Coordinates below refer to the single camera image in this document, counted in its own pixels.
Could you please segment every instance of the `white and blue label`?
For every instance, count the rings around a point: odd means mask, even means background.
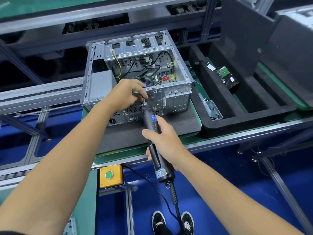
[[[162,169],[156,171],[156,177],[157,178],[160,178],[160,177],[162,177],[164,175],[166,175],[166,170],[165,169],[162,168]]]
[[[153,121],[157,121],[157,118],[156,118],[155,115],[151,115],[151,117],[152,117],[152,120],[153,120]]]

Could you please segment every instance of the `upper shelf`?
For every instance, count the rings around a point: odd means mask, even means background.
[[[1,0],[0,34],[195,0]]]

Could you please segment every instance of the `black sneaker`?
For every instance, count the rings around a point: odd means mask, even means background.
[[[194,227],[194,219],[191,216],[191,214],[187,211],[182,213],[182,225],[185,228],[185,230],[190,231],[191,235],[194,235],[195,233],[195,227]]]
[[[154,234],[156,233],[156,229],[157,229],[156,227],[161,224],[166,225],[165,218],[164,218],[163,213],[157,210],[152,215],[152,228],[153,228]]]

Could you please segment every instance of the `person's left arm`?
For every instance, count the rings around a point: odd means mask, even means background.
[[[87,182],[110,117],[133,104],[139,80],[121,80],[19,183],[0,207],[0,231],[62,234]]]

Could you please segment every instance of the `metal computer chassis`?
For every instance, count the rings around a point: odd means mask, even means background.
[[[119,65],[112,50],[114,50],[121,64],[122,73],[126,73],[131,65],[133,65],[131,72],[142,69],[140,64],[132,63],[146,57],[154,60],[158,57],[155,64],[161,67],[157,73],[166,74],[172,68],[175,81],[171,79],[168,83],[145,88],[149,96],[148,103],[152,105],[155,114],[165,115],[188,109],[194,80],[167,30],[90,43],[81,99],[85,109],[91,110],[96,103],[109,93],[108,86],[110,88],[116,84],[113,81],[119,74]],[[104,60],[109,71],[95,73],[92,70],[93,63],[95,60],[101,59]],[[136,72],[130,73],[127,78],[131,79],[137,74]],[[141,118],[141,103],[135,102],[126,110],[116,112],[111,117],[108,126],[128,123]]]

